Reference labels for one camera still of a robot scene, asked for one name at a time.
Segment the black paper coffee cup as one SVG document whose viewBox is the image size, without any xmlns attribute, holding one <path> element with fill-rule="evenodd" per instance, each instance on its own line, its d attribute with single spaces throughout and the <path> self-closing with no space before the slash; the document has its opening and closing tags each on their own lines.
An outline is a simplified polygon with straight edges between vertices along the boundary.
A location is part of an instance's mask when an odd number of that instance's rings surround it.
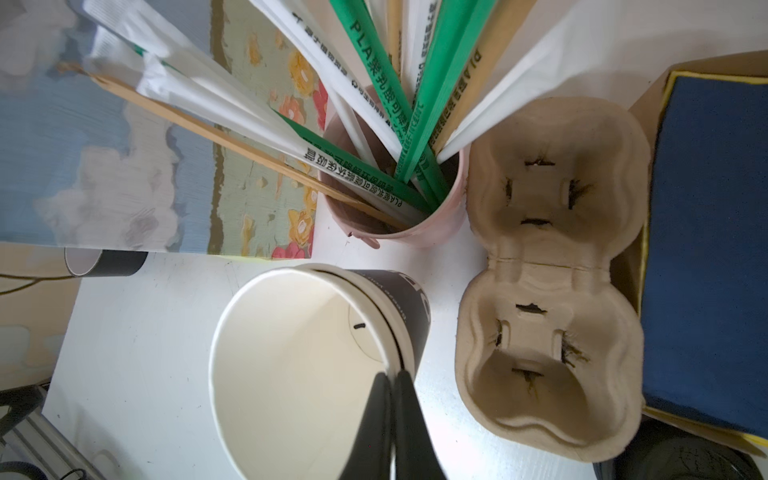
<svg viewBox="0 0 768 480">
<path fill-rule="evenodd" d="M 374 378 L 415 374 L 430 330 L 406 274 L 305 264 L 266 271 L 225 307 L 209 358 L 216 430 L 244 479 L 335 479 Z"/>
</svg>

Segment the brown pulp cup carrier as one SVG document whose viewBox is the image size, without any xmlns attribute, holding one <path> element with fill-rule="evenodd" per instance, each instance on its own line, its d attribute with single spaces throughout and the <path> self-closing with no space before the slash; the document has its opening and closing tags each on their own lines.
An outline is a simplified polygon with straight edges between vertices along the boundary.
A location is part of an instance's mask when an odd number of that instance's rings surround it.
<svg viewBox="0 0 768 480">
<path fill-rule="evenodd" d="M 591 97 L 532 101 L 472 143 L 488 265 L 459 306 L 455 376 L 488 431 L 587 463 L 635 436 L 644 335 L 610 265 L 645 224 L 650 160 L 638 121 Z"/>
</svg>

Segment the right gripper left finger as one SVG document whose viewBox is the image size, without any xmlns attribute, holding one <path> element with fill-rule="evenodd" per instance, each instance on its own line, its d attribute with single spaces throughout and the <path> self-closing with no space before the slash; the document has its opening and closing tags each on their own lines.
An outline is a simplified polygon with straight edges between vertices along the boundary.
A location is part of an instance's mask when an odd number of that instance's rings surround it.
<svg viewBox="0 0 768 480">
<path fill-rule="evenodd" d="M 378 373 L 340 479 L 389 479 L 392 455 L 391 382 Z"/>
</svg>

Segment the black plastic cup lid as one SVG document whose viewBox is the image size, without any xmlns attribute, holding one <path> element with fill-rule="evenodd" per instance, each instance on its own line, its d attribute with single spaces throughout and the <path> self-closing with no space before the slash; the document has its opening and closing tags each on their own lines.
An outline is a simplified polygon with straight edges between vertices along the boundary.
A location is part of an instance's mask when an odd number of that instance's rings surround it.
<svg viewBox="0 0 768 480">
<path fill-rule="evenodd" d="M 595 477 L 609 480 L 761 479 L 747 454 L 671 425 L 645 419 L 617 457 L 593 465 Z"/>
</svg>

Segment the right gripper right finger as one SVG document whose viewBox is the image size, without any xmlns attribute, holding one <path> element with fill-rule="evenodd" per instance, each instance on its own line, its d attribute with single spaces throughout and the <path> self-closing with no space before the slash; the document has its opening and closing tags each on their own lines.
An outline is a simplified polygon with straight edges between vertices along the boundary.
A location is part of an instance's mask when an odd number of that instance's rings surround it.
<svg viewBox="0 0 768 480">
<path fill-rule="evenodd" d="M 407 370 L 401 370 L 395 378 L 393 408 L 395 478 L 445 480 Z"/>
</svg>

